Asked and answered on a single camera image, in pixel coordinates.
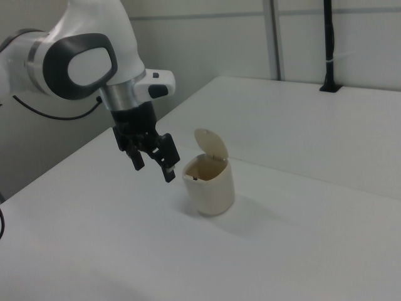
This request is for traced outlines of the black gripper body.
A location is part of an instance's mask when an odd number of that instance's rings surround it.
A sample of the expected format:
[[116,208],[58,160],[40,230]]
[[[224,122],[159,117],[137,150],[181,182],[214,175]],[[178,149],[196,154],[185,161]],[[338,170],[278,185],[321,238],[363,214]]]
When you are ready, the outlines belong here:
[[121,151],[126,151],[130,142],[140,151],[156,149],[159,134],[155,129],[157,118],[151,102],[129,110],[111,111],[111,114],[115,122],[113,132]]

